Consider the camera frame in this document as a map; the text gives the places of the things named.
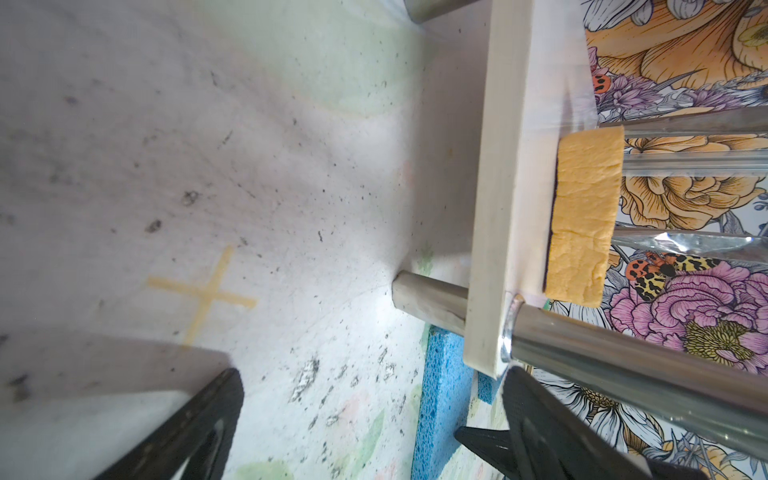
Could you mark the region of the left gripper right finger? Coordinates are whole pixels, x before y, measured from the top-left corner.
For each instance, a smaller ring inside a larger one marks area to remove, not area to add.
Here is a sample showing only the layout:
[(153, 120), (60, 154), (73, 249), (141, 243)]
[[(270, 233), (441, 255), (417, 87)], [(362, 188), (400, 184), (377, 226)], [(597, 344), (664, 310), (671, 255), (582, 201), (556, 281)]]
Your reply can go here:
[(508, 370), (502, 400), (521, 479), (648, 479), (520, 367)]

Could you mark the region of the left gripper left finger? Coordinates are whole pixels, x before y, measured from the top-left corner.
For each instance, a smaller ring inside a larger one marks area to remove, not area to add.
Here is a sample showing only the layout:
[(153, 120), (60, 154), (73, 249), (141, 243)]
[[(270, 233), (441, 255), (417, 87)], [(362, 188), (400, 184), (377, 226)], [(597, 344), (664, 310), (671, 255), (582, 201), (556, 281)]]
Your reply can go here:
[(244, 401), (240, 372), (216, 376), (99, 479), (220, 479)]

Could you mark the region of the blue sponge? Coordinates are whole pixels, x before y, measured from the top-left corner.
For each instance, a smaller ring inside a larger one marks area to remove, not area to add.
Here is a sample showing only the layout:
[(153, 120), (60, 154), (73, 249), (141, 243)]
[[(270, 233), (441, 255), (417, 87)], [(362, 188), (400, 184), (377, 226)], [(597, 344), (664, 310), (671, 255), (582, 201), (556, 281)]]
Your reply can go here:
[(454, 433), (469, 420), (490, 423), (499, 382), (463, 363), (464, 339), (459, 335), (429, 326), (422, 343), (425, 365), (410, 477), (496, 477), (485, 462), (461, 446)]

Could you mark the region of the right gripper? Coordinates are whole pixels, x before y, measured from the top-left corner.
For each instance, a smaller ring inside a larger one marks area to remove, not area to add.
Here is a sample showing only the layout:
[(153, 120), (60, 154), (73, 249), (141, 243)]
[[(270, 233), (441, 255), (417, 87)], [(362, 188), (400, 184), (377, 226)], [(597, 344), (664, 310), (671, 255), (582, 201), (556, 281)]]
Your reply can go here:
[(621, 454), (617, 466), (605, 466), (591, 455), (569, 452), (564, 459), (535, 432), (524, 434), (523, 448), (512, 446), (511, 432), (461, 427), (461, 445), (499, 470), (507, 479), (704, 479), (697, 469)]

